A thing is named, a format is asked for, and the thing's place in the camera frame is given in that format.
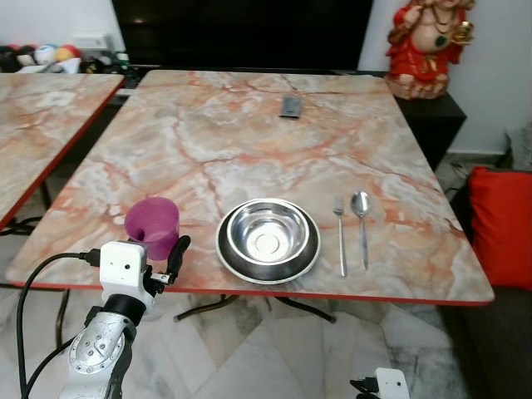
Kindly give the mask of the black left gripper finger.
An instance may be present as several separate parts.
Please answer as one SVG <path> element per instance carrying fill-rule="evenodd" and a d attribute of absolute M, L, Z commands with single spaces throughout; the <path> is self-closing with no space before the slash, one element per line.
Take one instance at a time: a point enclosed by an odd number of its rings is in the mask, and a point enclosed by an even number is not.
<path fill-rule="evenodd" d="M 189 249 L 191 238 L 189 235 L 182 235 L 176 240 L 175 246 L 171 248 L 170 256 L 167 259 L 166 274 L 170 280 L 175 280 L 184 262 L 184 254 Z"/>

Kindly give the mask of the purple plastic cup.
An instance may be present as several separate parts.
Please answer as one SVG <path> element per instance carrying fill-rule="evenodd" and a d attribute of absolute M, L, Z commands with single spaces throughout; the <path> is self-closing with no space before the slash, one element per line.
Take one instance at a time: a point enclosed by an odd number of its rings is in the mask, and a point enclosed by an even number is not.
<path fill-rule="evenodd" d="M 142 243 L 152 261 L 170 257 L 179 238 L 178 205 L 163 197 L 145 198 L 126 213 L 125 230 L 133 242 Z"/>

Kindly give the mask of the stainless steel plate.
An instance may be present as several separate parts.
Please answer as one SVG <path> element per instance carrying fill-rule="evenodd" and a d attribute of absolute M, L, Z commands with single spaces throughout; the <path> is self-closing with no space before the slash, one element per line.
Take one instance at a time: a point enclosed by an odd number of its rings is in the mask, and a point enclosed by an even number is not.
<path fill-rule="evenodd" d="M 309 235 L 309 244 L 302 254 L 298 255 L 293 261 L 282 263 L 273 266 L 255 265 L 241 259 L 225 242 L 221 229 L 224 227 L 224 222 L 227 220 L 229 213 L 225 214 L 223 220 L 217 225 L 215 231 L 215 247 L 221 263 L 225 268 L 234 273 L 235 276 L 242 278 L 244 281 L 259 284 L 280 284 L 287 283 L 296 278 L 304 276 L 315 265 L 320 252 L 320 228 L 316 221 L 308 215 L 303 208 L 300 208 L 304 215 L 309 217 L 312 232 Z"/>

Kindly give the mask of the stainless steel bowl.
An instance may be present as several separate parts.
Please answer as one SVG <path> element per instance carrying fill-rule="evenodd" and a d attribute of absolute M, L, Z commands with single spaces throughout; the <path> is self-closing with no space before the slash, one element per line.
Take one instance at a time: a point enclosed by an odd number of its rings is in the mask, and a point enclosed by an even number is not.
<path fill-rule="evenodd" d="M 309 217 L 284 199 L 251 199 L 225 218 L 221 235 L 244 261 L 273 266 L 293 261 L 309 244 Z"/>

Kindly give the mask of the marble pattern folding table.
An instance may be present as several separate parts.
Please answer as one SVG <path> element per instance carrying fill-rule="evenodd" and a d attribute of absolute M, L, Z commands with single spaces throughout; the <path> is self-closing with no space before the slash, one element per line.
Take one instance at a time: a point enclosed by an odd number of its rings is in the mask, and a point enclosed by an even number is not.
<path fill-rule="evenodd" d="M 278 116 L 300 96 L 299 119 Z M 369 196 L 362 269 L 357 191 Z M 180 209 L 191 238 L 174 290 L 482 307 L 495 295 L 387 84 L 374 76 L 153 70 L 76 168 L 7 267 L 20 284 L 43 259 L 125 239 L 126 211 L 148 197 Z M 333 202 L 343 197 L 346 278 Z M 247 200 L 280 198 L 322 232 L 318 259 L 287 283 L 235 276 L 215 231 Z"/>

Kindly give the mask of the red cushion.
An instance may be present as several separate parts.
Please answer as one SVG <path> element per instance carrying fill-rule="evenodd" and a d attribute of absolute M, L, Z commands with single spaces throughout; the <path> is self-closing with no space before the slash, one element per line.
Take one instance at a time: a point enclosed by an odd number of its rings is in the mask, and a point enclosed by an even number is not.
<path fill-rule="evenodd" d="M 532 289 L 532 175 L 478 166 L 469 180 L 474 250 L 495 288 Z"/>

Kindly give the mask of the stainless steel fork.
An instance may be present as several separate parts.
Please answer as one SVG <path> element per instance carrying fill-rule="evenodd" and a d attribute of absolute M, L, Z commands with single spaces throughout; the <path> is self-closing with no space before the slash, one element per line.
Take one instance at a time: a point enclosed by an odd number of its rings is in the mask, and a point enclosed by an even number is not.
<path fill-rule="evenodd" d="M 332 213 L 334 213 L 336 217 L 336 232 L 338 236 L 338 246 L 339 246 L 338 268 L 339 268 L 339 273 L 341 274 L 341 277 L 346 278 L 348 276 L 348 273 L 347 273 L 347 255 L 346 255 L 346 247 L 345 247 L 345 234 L 343 234 L 343 209 L 345 209 L 345 206 L 343 206 L 343 197 L 336 196 L 333 202 Z"/>

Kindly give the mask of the dark grey sofa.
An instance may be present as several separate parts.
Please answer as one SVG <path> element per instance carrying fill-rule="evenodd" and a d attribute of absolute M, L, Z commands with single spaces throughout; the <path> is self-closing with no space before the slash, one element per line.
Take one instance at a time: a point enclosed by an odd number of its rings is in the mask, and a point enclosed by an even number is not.
<path fill-rule="evenodd" d="M 487 305 L 442 305 L 442 322 L 472 398 L 532 399 L 532 292 L 494 290 Z"/>

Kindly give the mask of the small black device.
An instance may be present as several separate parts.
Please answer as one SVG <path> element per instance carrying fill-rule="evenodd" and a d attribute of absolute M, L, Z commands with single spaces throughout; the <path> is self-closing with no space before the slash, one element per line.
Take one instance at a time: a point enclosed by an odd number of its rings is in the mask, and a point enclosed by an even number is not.
<path fill-rule="evenodd" d="M 283 96 L 278 116 L 286 119 L 299 119 L 303 114 L 303 99 L 300 96 Z"/>

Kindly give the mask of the marble folding table with labels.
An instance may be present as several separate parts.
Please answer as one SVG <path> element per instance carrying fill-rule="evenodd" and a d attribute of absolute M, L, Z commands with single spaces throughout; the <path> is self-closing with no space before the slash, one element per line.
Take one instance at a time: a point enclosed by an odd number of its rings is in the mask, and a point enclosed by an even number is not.
<path fill-rule="evenodd" d="M 0 228 L 15 216 L 121 87 L 118 75 L 0 73 Z M 39 107 L 51 91 L 69 106 Z"/>

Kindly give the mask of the stainless steel spoon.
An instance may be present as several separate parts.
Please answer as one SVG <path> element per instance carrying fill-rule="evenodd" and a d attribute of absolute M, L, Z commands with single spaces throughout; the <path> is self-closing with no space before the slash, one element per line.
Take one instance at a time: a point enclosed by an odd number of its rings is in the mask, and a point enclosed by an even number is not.
<path fill-rule="evenodd" d="M 360 221 L 362 269 L 369 269 L 368 235 L 366 217 L 369 213 L 369 196 L 366 191 L 357 191 L 351 198 L 351 209 Z"/>

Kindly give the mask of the orange and yellow round doll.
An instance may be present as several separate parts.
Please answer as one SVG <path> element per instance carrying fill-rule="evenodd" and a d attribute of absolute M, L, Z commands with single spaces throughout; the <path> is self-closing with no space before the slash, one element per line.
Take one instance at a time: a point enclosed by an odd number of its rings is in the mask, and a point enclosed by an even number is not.
<path fill-rule="evenodd" d="M 56 49 L 56 62 L 61 63 L 72 60 L 72 58 L 80 58 L 80 50 L 75 46 L 66 43 L 66 45 L 58 46 Z"/>

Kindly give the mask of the black television screen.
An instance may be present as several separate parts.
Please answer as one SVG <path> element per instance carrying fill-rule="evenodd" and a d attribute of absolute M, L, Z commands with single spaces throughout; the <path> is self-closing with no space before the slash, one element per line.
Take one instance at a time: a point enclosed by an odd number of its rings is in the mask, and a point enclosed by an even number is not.
<path fill-rule="evenodd" d="M 373 0 L 111 0 L 134 64 L 352 70 Z"/>

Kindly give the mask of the white and blue round doll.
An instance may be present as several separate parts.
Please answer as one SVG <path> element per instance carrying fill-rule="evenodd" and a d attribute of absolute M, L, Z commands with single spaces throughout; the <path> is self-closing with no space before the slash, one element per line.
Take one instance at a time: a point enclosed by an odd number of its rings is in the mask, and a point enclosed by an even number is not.
<path fill-rule="evenodd" d="M 57 46 L 50 45 L 41 45 L 35 50 L 34 57 L 37 60 L 38 65 L 49 65 L 56 61 Z"/>

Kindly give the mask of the black mouse figure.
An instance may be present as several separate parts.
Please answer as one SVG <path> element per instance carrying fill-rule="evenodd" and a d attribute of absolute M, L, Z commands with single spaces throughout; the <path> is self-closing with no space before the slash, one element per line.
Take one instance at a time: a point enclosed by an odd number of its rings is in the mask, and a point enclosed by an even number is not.
<path fill-rule="evenodd" d="M 0 45 L 0 72 L 13 73 L 24 67 L 35 66 L 35 53 L 35 45 Z"/>

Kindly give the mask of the black side cabinet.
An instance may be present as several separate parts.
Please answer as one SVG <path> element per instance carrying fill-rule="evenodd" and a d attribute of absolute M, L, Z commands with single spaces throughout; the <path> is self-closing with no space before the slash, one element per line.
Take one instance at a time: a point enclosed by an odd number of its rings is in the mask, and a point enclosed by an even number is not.
<path fill-rule="evenodd" d="M 436 99 L 396 98 L 431 170 L 436 170 L 466 121 L 466 114 L 449 94 Z"/>

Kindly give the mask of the red seated statue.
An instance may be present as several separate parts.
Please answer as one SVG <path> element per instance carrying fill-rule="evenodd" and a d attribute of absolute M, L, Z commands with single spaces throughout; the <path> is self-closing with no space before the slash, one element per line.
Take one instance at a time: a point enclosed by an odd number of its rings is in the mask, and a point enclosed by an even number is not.
<path fill-rule="evenodd" d="M 475 0 L 410 0 L 395 12 L 385 80 L 398 98 L 436 99 L 447 91 L 448 66 L 474 39 L 467 12 Z"/>

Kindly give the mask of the white wall socket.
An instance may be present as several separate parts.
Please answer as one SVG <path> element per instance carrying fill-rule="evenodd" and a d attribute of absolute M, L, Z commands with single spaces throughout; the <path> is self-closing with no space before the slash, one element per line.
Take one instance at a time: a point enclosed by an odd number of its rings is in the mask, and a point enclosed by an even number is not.
<path fill-rule="evenodd" d="M 70 43 L 83 51 L 110 51 L 113 48 L 106 32 L 75 33 L 70 37 Z"/>

